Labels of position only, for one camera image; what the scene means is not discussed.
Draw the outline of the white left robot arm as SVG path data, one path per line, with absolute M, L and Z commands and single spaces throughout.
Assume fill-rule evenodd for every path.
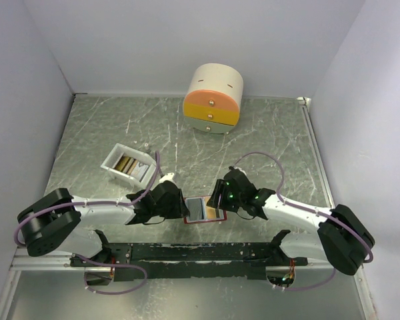
M 102 266 L 109 262 L 111 249 L 98 226 L 146 224 L 154 217 L 182 219 L 188 214 L 182 191 L 172 181 L 120 199 L 76 197 L 58 188 L 18 214 L 14 240 L 31 257 L 65 251 Z

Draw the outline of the white card tray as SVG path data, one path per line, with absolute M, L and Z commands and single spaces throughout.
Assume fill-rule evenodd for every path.
M 153 178 L 156 164 L 156 160 L 149 154 L 116 143 L 100 168 L 105 170 L 110 178 L 145 189 Z

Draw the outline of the red card holder wallet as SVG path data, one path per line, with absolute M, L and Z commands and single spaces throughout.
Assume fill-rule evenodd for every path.
M 221 218 L 220 218 L 220 219 L 216 219 L 216 220 L 207 220 L 207 219 L 206 219 L 206 212 L 205 212 L 205 210 L 206 210 L 206 207 L 207 207 L 206 203 L 207 203 L 207 201 L 209 200 L 210 196 L 201 196 L 201 198 L 203 199 L 203 212 L 204 212 L 204 218 L 203 218 L 203 220 L 202 220 L 202 221 L 198 221 L 198 222 L 194 222 L 194 223 L 188 223 L 188 222 L 187 222 L 187 217 L 185 217 L 185 218 L 184 218 L 184 223 L 185 223 L 185 224 L 214 223 L 214 222 L 225 221 L 225 220 L 227 219 L 226 212 L 225 212 L 224 210 L 222 210 L 222 209 L 219 209 L 220 214 L 221 214 Z

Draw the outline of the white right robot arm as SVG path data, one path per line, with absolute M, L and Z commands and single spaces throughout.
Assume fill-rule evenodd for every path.
M 354 212 L 345 205 L 315 207 L 292 201 L 268 188 L 256 188 L 244 171 L 232 167 L 218 179 L 208 206 L 251 217 L 282 221 L 304 230 L 304 235 L 288 234 L 270 248 L 277 265 L 295 257 L 328 261 L 336 270 L 354 275 L 372 260 L 375 240 Z

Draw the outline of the gold striped credit card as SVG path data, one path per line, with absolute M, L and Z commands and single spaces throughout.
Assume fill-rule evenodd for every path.
M 220 211 L 216 208 L 206 207 L 205 212 L 207 220 L 216 220 L 221 218 Z

